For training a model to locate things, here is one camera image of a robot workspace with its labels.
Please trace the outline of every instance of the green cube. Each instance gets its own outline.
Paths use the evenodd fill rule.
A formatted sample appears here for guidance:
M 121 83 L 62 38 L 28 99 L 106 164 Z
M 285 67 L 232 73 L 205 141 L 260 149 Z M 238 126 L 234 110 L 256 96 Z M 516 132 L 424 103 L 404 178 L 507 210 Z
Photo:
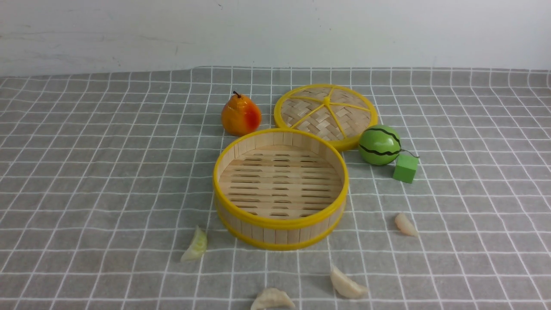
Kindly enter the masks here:
M 392 177 L 398 181 L 413 183 L 418 164 L 419 158 L 400 154 L 398 155 L 396 167 L 394 168 L 394 175 Z

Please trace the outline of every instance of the toy watermelon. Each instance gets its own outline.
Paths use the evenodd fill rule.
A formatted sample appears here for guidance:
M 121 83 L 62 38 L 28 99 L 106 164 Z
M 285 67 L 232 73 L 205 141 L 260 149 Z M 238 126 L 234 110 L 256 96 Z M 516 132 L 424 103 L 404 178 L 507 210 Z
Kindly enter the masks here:
M 386 165 L 402 151 L 400 136 L 385 125 L 375 125 L 362 133 L 358 149 L 361 157 L 372 165 Z

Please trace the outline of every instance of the bamboo steamer lid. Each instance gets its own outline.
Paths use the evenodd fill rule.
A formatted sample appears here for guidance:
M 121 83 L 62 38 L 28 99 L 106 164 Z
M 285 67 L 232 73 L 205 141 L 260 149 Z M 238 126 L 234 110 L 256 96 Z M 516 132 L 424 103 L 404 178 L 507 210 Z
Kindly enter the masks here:
M 358 146 L 361 134 L 377 124 L 377 111 L 352 89 L 313 84 L 284 94 L 275 104 L 275 124 L 312 133 L 339 152 Z

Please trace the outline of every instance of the white grid line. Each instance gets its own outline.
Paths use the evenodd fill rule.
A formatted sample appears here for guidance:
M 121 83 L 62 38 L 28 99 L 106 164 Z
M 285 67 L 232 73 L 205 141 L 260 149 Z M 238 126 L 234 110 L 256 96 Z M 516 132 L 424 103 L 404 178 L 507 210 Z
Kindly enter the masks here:
M 370 71 L 369 72 L 369 81 L 373 81 L 373 72 Z M 377 101 L 376 99 L 374 98 L 374 102 L 373 104 L 375 106 L 377 106 Z M 373 173 L 373 166 L 369 165 L 369 169 L 371 171 L 371 175 L 375 175 Z M 382 201 L 381 201 L 381 195 L 379 194 L 379 189 L 377 188 L 377 184 L 375 184 L 375 192 L 377 194 L 377 200 L 379 201 L 379 209 L 381 210 L 381 212 L 383 212 L 383 208 L 382 208 Z M 386 221 L 385 222 L 385 229 L 386 229 L 386 237 L 388 239 L 388 243 L 390 245 L 390 251 L 392 253 L 392 260 L 394 261 L 394 268 L 396 268 L 396 274 L 398 275 L 398 283 L 400 285 L 400 292 L 402 294 L 402 299 L 403 299 L 403 302 L 404 302 L 404 306 L 406 308 L 406 310 L 409 310 L 409 306 L 408 306 L 408 303 L 407 303 L 407 298 L 406 298 L 406 292 L 404 290 L 404 285 L 402 284 L 402 278 L 400 277 L 400 271 L 399 271 L 399 268 L 398 268 L 398 261 L 396 260 L 396 255 L 395 255 L 395 251 L 394 251 L 394 245 L 392 244 L 392 238 L 390 237 L 390 232 L 389 232 L 389 227 L 388 227 L 388 224 Z

